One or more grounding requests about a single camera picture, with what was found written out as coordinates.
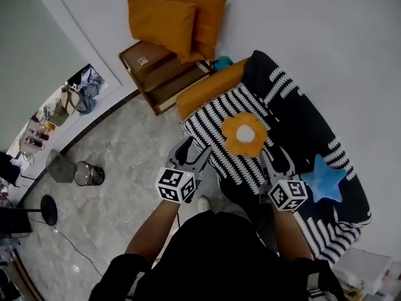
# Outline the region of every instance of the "black shirt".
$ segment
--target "black shirt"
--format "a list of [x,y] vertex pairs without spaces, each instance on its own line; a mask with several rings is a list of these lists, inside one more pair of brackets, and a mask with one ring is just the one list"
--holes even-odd
[[261,243],[250,222],[208,211],[181,226],[153,269],[139,255],[116,257],[90,301],[326,300],[328,291],[344,300],[328,262],[297,259],[286,265]]

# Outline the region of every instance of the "marble floor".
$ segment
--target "marble floor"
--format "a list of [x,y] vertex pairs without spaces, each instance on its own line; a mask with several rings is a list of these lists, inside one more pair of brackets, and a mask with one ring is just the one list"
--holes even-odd
[[[67,156],[101,166],[106,179],[101,186],[79,187],[55,183],[46,174],[25,200],[37,208],[50,194],[55,199],[57,229],[104,273],[108,264],[123,253],[128,242],[160,199],[154,182],[170,148],[184,137],[176,108],[155,116],[142,96],[137,96],[108,116],[75,144]],[[197,151],[190,149],[190,155]],[[213,168],[201,176],[195,197],[208,196],[213,210],[229,201],[221,193]],[[196,199],[180,207],[181,222],[196,214]],[[41,218],[32,214],[32,218]],[[81,256],[55,229],[31,222],[33,233],[21,240],[21,259],[47,301],[86,301],[100,280],[90,262]]]

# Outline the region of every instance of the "white sneaker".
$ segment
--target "white sneaker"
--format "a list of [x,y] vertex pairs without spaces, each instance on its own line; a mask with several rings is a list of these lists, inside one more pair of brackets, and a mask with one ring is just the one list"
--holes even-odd
[[198,213],[203,213],[206,211],[210,211],[212,209],[211,202],[206,196],[201,196],[198,199]]

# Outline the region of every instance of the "lamp base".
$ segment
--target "lamp base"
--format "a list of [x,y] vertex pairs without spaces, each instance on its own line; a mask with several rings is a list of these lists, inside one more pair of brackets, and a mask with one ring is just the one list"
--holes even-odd
[[40,201],[40,210],[43,220],[47,225],[53,226],[57,223],[58,213],[56,202],[50,195],[44,195]]

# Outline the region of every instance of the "fiducial marker cube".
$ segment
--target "fiducial marker cube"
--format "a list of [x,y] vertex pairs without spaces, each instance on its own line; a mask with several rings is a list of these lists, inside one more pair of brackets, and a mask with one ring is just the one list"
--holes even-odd
[[191,172],[161,167],[155,186],[162,199],[182,203],[195,191],[195,175]]
[[303,181],[280,179],[268,192],[279,211],[295,211],[308,199]]

